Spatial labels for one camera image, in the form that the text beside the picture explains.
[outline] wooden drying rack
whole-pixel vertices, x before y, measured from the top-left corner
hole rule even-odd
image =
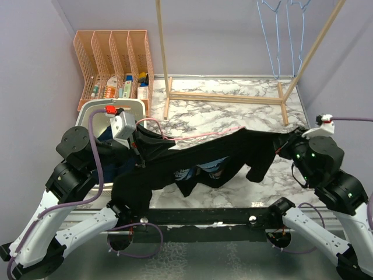
[[[240,95],[223,95],[223,94],[210,94],[210,93],[196,93],[196,92],[173,92],[172,88],[172,77],[168,78],[167,75],[167,64],[166,64],[166,55],[164,51],[164,40],[163,40],[163,26],[162,26],[162,16],[161,16],[161,6],[160,0],[156,0],[157,7],[157,19],[158,19],[158,29],[159,29],[159,39],[161,44],[161,53],[162,53],[162,63],[163,63],[163,72],[164,72],[164,81],[166,83],[166,105],[164,108],[164,119],[167,119],[168,108],[170,106],[170,100],[196,100],[196,101],[215,101],[215,102],[235,102],[235,103],[251,103],[251,104],[270,104],[270,105],[280,105],[281,114],[283,117],[284,125],[288,125],[287,111],[286,111],[286,101],[293,92],[293,89],[297,85],[299,79],[302,77],[305,69],[307,68],[310,60],[314,56],[316,50],[320,46],[320,43],[324,39],[326,33],[331,27],[332,23],[336,19],[339,11],[344,5],[346,0],[339,0],[335,6],[333,12],[330,14],[328,20],[326,21],[324,27],[319,33],[319,36],[316,38],[314,44],[311,47],[311,50],[304,59],[303,65],[298,73],[298,75],[291,81],[289,88],[287,89],[285,95],[283,94],[282,84],[278,82],[277,90],[279,97],[263,97],[263,96],[240,96]]]

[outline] black garment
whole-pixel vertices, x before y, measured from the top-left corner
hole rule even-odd
[[[111,198],[116,205],[127,205],[136,213],[144,213],[149,208],[152,190],[176,183],[183,195],[188,196],[197,183],[219,188],[233,178],[244,164],[251,167],[246,178],[260,182],[275,158],[276,149],[289,136],[290,134],[241,129],[188,149],[156,149],[156,155],[152,153],[150,160],[146,160],[147,154],[143,152],[146,167],[119,175],[114,180]],[[150,150],[147,150],[149,145],[143,144],[142,147],[141,141],[136,144],[140,151],[150,153]],[[208,172],[201,170],[198,175],[188,180],[175,180],[174,173],[178,170],[224,157],[228,157],[228,160],[224,162],[224,170],[218,179],[211,178]]]

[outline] pink cable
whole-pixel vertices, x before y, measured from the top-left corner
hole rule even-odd
[[[172,140],[172,141],[192,139],[192,138],[204,137],[204,136],[210,136],[210,135],[223,135],[223,134],[225,134],[227,132],[230,132],[230,131],[233,131],[233,130],[240,130],[241,128],[245,128],[243,126],[242,127],[232,127],[232,128],[228,128],[224,131],[220,131],[220,132],[208,132],[208,133],[195,135],[195,136],[186,136],[186,137],[180,137],[180,138],[168,138],[167,136],[164,136],[161,125],[155,118],[143,118],[142,120],[139,120],[136,123],[136,125],[138,125],[139,123],[142,123],[143,121],[155,121],[158,125],[159,131],[161,132],[162,138],[165,139],[165,140]]]

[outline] marble floor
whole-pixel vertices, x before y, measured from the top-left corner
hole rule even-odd
[[[290,80],[282,80],[286,91]],[[223,93],[227,95],[278,97],[277,81],[264,79],[174,79],[172,90],[179,92]],[[163,120],[166,101],[163,79],[154,81],[152,117],[160,120],[163,131],[172,137],[185,137],[207,132],[219,132],[228,128],[245,126],[248,129],[287,132],[297,126],[307,126],[297,91],[287,101],[289,125],[285,127],[278,105],[223,103],[209,101],[170,101],[168,120]],[[154,123],[148,128],[157,131]],[[200,144],[217,136],[178,141],[177,148]],[[322,203],[312,190],[302,189],[291,176],[291,162],[276,156],[265,179],[253,183],[245,178],[249,167],[244,166],[227,184],[219,189],[198,184],[188,197],[183,197],[175,184],[153,191],[151,208],[220,208],[220,207],[267,207],[280,197],[287,197],[295,204]],[[110,199],[103,196],[87,208],[101,208]]]

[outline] white wall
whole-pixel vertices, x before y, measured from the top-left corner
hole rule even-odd
[[[149,31],[154,72],[163,73],[155,0],[58,0],[74,31]],[[279,0],[267,0],[275,6]],[[335,0],[312,0],[306,13],[305,54],[330,15]],[[279,12],[281,73],[291,75],[286,0]],[[271,75],[256,0],[161,0],[168,73],[199,75]],[[275,14],[262,7],[276,62]],[[290,9],[294,44],[299,49],[301,13]]]
[[[50,0],[0,2],[0,244],[21,233],[62,159],[55,147],[83,89],[76,61]]]
[[[373,1],[346,1],[300,80],[310,120],[318,114],[373,118]],[[345,151],[343,168],[367,192],[372,184],[371,122],[336,122],[335,140]]]

